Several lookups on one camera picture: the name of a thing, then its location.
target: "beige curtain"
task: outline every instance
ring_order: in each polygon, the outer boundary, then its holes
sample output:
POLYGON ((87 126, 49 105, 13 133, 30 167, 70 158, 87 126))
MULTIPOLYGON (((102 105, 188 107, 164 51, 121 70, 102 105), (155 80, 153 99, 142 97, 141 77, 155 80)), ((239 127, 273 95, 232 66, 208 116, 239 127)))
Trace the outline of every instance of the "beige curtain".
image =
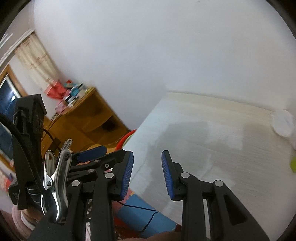
POLYGON ((15 54, 41 90, 45 91, 58 80, 52 61, 34 33, 20 44, 15 54))

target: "curtain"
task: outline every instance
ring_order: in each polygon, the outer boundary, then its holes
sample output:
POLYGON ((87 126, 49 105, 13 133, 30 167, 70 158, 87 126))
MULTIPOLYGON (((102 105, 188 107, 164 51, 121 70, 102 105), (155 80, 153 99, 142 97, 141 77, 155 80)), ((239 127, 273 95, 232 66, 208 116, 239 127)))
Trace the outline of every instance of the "curtain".
POLYGON ((59 82, 57 70, 35 33, 20 44, 15 54, 40 90, 53 99, 63 99, 66 89, 59 82))

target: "ribbed blue pad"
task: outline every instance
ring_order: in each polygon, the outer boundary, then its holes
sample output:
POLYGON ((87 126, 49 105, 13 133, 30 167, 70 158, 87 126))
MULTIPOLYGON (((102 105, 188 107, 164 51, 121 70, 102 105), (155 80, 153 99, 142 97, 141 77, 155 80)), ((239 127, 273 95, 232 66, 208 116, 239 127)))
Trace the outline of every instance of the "ribbed blue pad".
POLYGON ((172 180, 172 177, 170 175, 170 170, 168 168, 168 162, 165 158, 165 153, 164 151, 161 154, 161 165, 163 166, 163 174, 165 176, 165 184, 167 186, 167 191, 168 195, 170 196, 171 199, 174 198, 174 183, 172 180))
POLYGON ((129 186, 129 181, 131 179, 131 171, 133 170, 133 153, 131 152, 128 163, 126 165, 126 169, 123 174, 122 178, 122 187, 121 187, 121 193, 120 193, 120 198, 124 199, 124 197, 128 193, 128 186, 129 186))

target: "window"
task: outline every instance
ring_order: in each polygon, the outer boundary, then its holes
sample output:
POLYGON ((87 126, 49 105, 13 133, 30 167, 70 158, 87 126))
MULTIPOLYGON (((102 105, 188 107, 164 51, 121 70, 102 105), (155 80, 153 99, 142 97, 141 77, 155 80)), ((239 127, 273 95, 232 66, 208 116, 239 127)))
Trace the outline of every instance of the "window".
MULTIPOLYGON (((13 121, 16 99, 27 95, 10 67, 7 66, 0 75, 0 112, 13 121)), ((12 136, 2 124, 0 125, 0 154, 9 162, 12 156, 12 136)))

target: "screw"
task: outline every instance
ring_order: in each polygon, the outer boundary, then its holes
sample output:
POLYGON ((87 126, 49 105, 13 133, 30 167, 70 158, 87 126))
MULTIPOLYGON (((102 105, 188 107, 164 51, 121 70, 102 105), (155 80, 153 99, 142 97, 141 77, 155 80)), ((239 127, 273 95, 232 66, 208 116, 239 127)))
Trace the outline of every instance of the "screw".
POLYGON ((190 174, 188 172, 182 172, 181 173, 181 177, 182 178, 189 178, 190 177, 190 174))
POLYGON ((73 187, 77 187, 79 184, 80 184, 80 181, 78 181, 78 180, 74 180, 74 181, 71 183, 71 185, 72 185, 73 187))
POLYGON ((216 185, 217 187, 222 187, 223 184, 224 184, 224 183, 223 183, 221 180, 216 180, 216 181, 215 181, 215 185, 216 185))
POLYGON ((114 174, 112 172, 107 172, 105 174, 105 178, 112 178, 112 177, 114 177, 114 174))

